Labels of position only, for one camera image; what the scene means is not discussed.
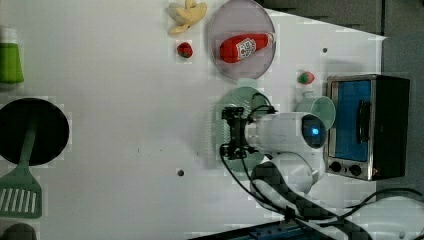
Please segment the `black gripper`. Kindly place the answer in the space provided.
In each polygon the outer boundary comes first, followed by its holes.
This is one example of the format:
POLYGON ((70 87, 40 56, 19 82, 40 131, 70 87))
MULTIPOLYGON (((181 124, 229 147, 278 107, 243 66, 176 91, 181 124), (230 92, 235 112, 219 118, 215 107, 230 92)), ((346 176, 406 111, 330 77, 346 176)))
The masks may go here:
POLYGON ((220 155, 229 160, 243 159, 247 157, 243 149, 248 145, 245 137, 245 127, 247 120, 242 118, 243 107, 225 107, 221 112, 221 117, 229 121, 230 143, 220 146, 220 155))

